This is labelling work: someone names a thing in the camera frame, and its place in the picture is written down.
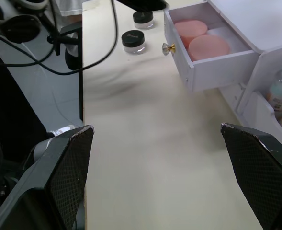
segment gold drawer knob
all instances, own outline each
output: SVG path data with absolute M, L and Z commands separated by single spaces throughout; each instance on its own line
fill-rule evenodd
M 175 44 L 172 44 L 171 46 L 169 46 L 168 44 L 163 43 L 163 45 L 162 45 L 162 53 L 164 54 L 164 56 L 166 56 L 170 52 L 172 52 L 172 53 L 176 52 Z

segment pink lid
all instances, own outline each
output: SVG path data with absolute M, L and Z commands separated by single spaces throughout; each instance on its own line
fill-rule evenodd
M 192 61 L 198 61 L 226 55 L 229 51 L 229 45 L 221 37 L 203 35 L 191 41 L 188 53 Z
M 198 20 L 182 21 L 175 24 L 175 27 L 180 35 L 180 38 L 186 48 L 190 42 L 201 35 L 207 33 L 208 27 L 205 23 Z

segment open drawer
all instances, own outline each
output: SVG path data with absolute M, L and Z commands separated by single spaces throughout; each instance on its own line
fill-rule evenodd
M 224 38 L 230 54 L 192 62 L 175 23 L 182 20 L 200 20 L 207 24 L 208 33 Z M 208 3 L 201 2 L 187 7 L 164 11 L 165 37 L 169 45 L 175 44 L 172 53 L 184 85 L 192 92 L 247 83 L 259 58 L 243 39 L 223 20 Z
M 275 118 L 274 109 L 260 92 L 253 92 L 243 112 L 246 126 L 272 134 L 282 144 L 282 127 Z

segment wooden table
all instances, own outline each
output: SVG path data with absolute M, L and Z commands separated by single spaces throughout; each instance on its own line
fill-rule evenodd
M 191 0 L 170 0 L 171 7 Z M 133 10 L 116 2 L 120 36 L 135 29 Z M 161 52 L 163 12 L 144 31 L 146 52 L 119 43 L 84 72 L 85 123 L 95 135 L 87 180 L 90 230 L 260 230 L 237 185 L 222 122 L 237 123 L 218 90 L 189 94 L 171 55 Z M 108 0 L 84 4 L 83 60 L 114 39 Z

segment white drawer organizer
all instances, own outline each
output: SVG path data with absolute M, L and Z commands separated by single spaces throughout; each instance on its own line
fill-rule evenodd
M 274 135 L 282 128 L 263 95 L 282 69 L 282 0 L 208 0 L 165 10 L 165 37 L 183 84 L 191 92 L 219 88 L 242 125 Z M 230 54 L 192 62 L 174 26 L 196 19 L 223 37 Z

